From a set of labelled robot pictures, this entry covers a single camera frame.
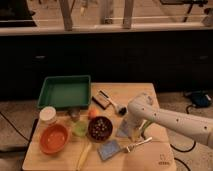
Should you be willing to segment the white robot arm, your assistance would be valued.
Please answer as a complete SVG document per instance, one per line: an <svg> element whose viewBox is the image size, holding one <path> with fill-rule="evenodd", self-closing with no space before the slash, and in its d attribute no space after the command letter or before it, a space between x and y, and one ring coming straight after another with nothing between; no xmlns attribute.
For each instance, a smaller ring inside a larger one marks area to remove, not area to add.
<svg viewBox="0 0 213 171"><path fill-rule="evenodd" d="M154 107L144 93L134 97L127 109L132 122L146 119L213 149L213 119Z"/></svg>

